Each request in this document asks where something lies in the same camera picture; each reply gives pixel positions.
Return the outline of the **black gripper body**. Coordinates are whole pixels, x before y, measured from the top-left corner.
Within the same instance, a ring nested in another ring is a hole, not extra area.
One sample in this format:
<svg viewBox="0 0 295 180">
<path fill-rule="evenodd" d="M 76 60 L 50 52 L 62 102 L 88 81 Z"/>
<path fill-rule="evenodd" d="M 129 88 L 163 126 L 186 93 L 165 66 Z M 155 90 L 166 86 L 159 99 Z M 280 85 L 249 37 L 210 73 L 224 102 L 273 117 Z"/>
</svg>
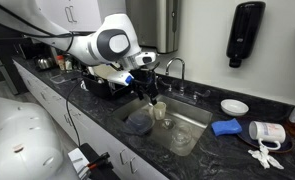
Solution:
<svg viewBox="0 0 295 180">
<path fill-rule="evenodd" d="M 132 70 L 134 89 L 138 93 L 157 94 L 156 74 L 151 70 Z"/>
</svg>

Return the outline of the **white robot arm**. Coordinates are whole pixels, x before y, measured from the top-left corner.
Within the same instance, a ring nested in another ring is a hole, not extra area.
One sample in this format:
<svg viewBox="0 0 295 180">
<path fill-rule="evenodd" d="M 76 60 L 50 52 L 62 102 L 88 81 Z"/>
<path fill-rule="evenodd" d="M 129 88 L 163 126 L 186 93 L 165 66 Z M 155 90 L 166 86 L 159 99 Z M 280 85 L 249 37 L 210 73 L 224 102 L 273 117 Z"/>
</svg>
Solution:
<svg viewBox="0 0 295 180">
<path fill-rule="evenodd" d="M 130 18 L 108 14 L 89 35 L 78 35 L 46 17 L 37 0 L 0 0 L 0 25 L 63 50 L 86 66 L 117 62 L 123 69 L 107 77 L 110 83 L 130 86 L 131 74 L 155 61 L 143 52 Z M 0 180 L 48 180 L 64 161 L 60 138 L 45 109 L 6 100 L 11 110 L 0 123 Z"/>
</svg>

